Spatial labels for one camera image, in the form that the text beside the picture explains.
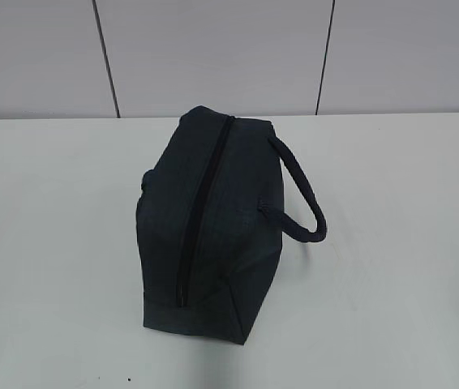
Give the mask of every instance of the dark gray bag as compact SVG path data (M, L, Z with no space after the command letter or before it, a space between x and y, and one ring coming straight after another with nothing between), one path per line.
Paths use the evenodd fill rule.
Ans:
M280 157L318 223L284 212ZM144 326L244 344L271 285L282 230L320 242L327 225L271 122L196 107L179 120L136 208Z

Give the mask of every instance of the bag handle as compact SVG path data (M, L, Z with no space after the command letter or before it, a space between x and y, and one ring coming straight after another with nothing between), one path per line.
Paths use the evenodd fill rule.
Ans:
M296 186L302 193L303 198L309 204L316 218L318 226L315 232L303 228L300 224L295 222L283 211L267 204L262 199L259 199L259 210L271 222L280 227L287 235L299 242L321 242L327 235L327 222L320 206L316 202L316 197L312 191L311 184L307 180L305 173L296 161L293 153L289 148L276 136L269 138L272 147L277 151L281 160L283 160L285 167L289 171L291 177L294 179Z

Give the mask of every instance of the white wall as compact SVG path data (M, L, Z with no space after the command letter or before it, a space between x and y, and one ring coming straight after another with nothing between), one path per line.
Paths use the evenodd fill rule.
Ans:
M332 0L97 0L122 117L313 114ZM319 113L459 111L459 2L337 0ZM0 0L0 118L111 118L92 0Z

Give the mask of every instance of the zipper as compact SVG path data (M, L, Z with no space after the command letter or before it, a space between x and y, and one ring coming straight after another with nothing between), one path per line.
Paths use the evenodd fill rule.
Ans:
M208 162L208 167L204 172L203 179L201 180L191 208L190 217L184 233L176 284L176 302L179 307L184 307L188 304L191 265L193 263L195 248L197 247L197 241L199 239L199 231L201 222L203 221L204 209L206 208L208 194L212 187L219 163L221 162L222 152L224 151L224 146L226 145L228 134L230 133L230 128L234 121L235 117L228 116L221 128L221 133L217 138L217 143L215 144L212 156Z

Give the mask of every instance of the white table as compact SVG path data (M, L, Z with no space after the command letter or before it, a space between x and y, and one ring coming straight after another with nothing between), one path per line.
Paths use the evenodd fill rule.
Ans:
M285 237L245 346L141 325L139 180L177 119L0 121L0 389L459 388L459 114L270 119L329 235Z

